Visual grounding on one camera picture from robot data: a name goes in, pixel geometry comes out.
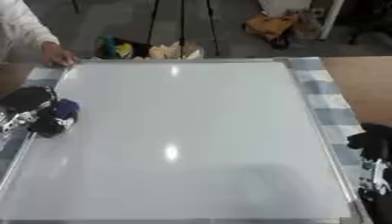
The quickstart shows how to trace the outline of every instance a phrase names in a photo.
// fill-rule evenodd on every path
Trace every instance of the white board surface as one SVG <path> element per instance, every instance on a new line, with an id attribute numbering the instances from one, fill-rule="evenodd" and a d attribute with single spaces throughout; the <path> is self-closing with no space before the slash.
<path id="1" fill-rule="evenodd" d="M 349 216 L 281 63 L 87 63 L 58 91 L 80 120 L 34 140 L 1 219 Z"/>

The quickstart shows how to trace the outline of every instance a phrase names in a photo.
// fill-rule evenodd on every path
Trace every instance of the checkered fabric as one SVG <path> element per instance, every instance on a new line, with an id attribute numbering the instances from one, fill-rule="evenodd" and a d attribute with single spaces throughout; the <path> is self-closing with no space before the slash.
<path id="1" fill-rule="evenodd" d="M 288 66 L 304 91 L 347 177 L 353 186 L 357 186 L 361 172 L 360 152 L 350 150 L 346 144 L 347 137 L 361 133 L 362 128 L 350 105 L 320 58 L 288 59 Z"/>

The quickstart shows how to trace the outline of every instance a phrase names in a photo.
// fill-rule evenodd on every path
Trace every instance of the person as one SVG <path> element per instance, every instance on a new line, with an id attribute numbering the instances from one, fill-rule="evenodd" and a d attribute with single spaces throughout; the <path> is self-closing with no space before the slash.
<path id="1" fill-rule="evenodd" d="M 7 59 L 15 46 L 32 47 L 48 63 L 69 67 L 77 61 L 23 0 L 0 0 L 0 62 Z"/>

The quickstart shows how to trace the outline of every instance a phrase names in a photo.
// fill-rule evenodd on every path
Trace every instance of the floor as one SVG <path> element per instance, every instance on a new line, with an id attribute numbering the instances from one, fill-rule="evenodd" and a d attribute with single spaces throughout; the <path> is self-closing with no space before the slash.
<path id="1" fill-rule="evenodd" d="M 81 14 L 74 13 L 71 0 L 25 0 L 44 24 L 60 38 L 63 46 L 81 57 L 91 57 L 97 37 L 109 34 L 146 42 L 154 0 L 79 0 Z M 195 41 L 214 56 L 206 2 L 187 0 L 186 39 Z M 212 0 L 221 58 L 333 57 L 391 55 L 392 39 L 372 33 L 358 45 L 348 45 L 350 29 L 337 26 L 327 41 L 295 43 L 288 50 L 271 49 L 262 39 L 248 35 L 242 23 L 260 11 L 257 0 Z M 153 32 L 153 44 L 170 44 L 179 39 L 180 0 L 161 1 Z"/>

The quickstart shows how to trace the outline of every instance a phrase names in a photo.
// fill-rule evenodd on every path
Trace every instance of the metal stand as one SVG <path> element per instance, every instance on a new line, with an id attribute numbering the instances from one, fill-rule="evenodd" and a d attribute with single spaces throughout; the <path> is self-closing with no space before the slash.
<path id="1" fill-rule="evenodd" d="M 152 10 L 149 36 L 147 38 L 147 44 L 149 44 L 149 45 L 151 45 L 152 30 L 154 29 L 155 20 L 157 19 L 158 7 L 159 7 L 160 2 L 161 2 L 160 0 L 155 0 L 154 9 Z"/>
<path id="2" fill-rule="evenodd" d="M 73 9 L 75 10 L 75 13 L 81 14 L 81 8 L 79 7 L 77 0 L 71 0 L 71 1 L 72 1 Z"/>
<path id="3" fill-rule="evenodd" d="M 150 22 L 150 29 L 149 29 L 149 34 L 147 38 L 147 43 L 150 45 L 151 44 L 151 38 L 152 38 L 152 31 L 154 29 L 155 21 L 157 19 L 157 14 L 158 14 L 158 9 L 160 5 L 160 0 L 155 0 L 154 3 L 154 9 L 151 14 L 151 22 Z M 206 0 L 206 7 L 208 11 L 208 16 L 210 20 L 210 25 L 211 25 L 211 32 L 213 34 L 213 42 L 215 45 L 215 55 L 220 56 L 220 50 L 219 50 L 219 45 L 218 45 L 218 39 L 216 38 L 216 30 L 215 30 L 215 23 L 214 23 L 214 9 L 211 5 L 211 0 Z M 180 49 L 180 58 L 182 59 L 184 56 L 184 45 L 186 42 L 186 37 L 185 37 L 185 14 L 186 14 L 186 6 L 185 6 L 185 0 L 181 0 L 181 16 L 180 16 L 180 37 L 179 37 L 179 45 L 181 47 Z"/>
<path id="4" fill-rule="evenodd" d="M 213 42 L 215 43 L 215 55 L 220 56 L 221 53 L 219 51 L 218 39 L 216 38 L 216 32 L 215 32 L 214 9 L 211 6 L 211 0 L 206 0 L 206 7 L 208 10 L 208 16 L 210 19 L 211 32 L 213 33 Z"/>
<path id="5" fill-rule="evenodd" d="M 179 36 L 179 47 L 180 55 L 179 58 L 183 59 L 184 57 L 184 45 L 186 44 L 186 3 L 185 0 L 181 0 L 181 21 L 180 21 L 180 36 Z"/>

